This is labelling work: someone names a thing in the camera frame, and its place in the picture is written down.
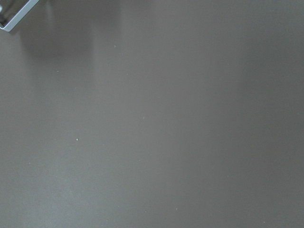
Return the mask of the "metal rack corner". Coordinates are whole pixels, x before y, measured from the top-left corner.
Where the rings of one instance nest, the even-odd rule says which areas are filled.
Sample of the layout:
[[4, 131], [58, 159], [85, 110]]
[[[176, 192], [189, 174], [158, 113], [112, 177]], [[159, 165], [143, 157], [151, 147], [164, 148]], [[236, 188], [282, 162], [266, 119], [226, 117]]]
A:
[[39, 0], [0, 0], [0, 29], [10, 32]]

